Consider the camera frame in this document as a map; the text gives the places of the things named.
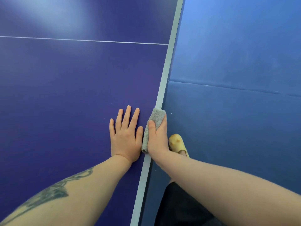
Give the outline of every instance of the forearm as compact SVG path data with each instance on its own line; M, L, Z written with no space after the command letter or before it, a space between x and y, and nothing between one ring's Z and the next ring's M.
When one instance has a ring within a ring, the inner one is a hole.
M113 156L43 190L0 226L94 225L130 166L123 156Z
M156 163L227 225L301 225L301 198L247 173L164 152Z

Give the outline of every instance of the tattoo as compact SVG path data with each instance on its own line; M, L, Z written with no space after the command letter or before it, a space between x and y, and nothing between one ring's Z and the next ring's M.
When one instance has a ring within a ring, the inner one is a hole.
M87 177L93 173L93 167L82 171L78 174L72 175L66 179L63 179L60 182L55 183L54 185L42 190L40 193L36 194L25 203L20 205L11 215L9 215L4 221L0 223L0 226L4 226L11 222L12 220L16 219L17 217L27 213L28 211L55 199L59 199L62 197L68 197L69 194L65 185L69 181L79 180L81 178Z

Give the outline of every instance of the pinky finger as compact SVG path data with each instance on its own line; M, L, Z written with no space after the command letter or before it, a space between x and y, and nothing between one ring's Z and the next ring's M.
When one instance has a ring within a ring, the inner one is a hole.
M143 127L140 126L136 132L136 140L135 140L136 145L142 146L142 137L143 137Z
M115 136L114 120L113 119L110 120L109 129L110 129L110 137L112 138L113 136Z

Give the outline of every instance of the hand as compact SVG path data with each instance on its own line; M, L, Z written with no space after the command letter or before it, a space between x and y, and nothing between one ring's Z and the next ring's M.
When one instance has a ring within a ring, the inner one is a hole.
M158 156L164 152L169 151L167 139L167 117L162 120L160 127L156 130L155 122L148 122L149 138L148 138L148 152L153 160L156 161Z
M110 120L111 154L112 156L123 156L129 160L130 163L135 162L141 152L142 126L137 129L135 138L135 128L137 126L139 112L140 110L137 108L129 125L131 107L129 105L127 106L123 121L121 121L123 110L120 109L116 118L116 132L114 129L114 120Z

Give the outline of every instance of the person's left hand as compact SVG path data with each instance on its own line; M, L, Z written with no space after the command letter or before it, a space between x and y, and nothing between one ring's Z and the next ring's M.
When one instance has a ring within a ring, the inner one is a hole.
M123 121L121 121L123 110L120 109L116 118L116 131L114 129L114 120L110 120L111 154L112 156L123 156L128 159L130 163L135 162L141 152L142 126L137 129L135 137L135 128L137 126L139 112L140 110L137 108L129 125L131 107L129 105L127 106Z

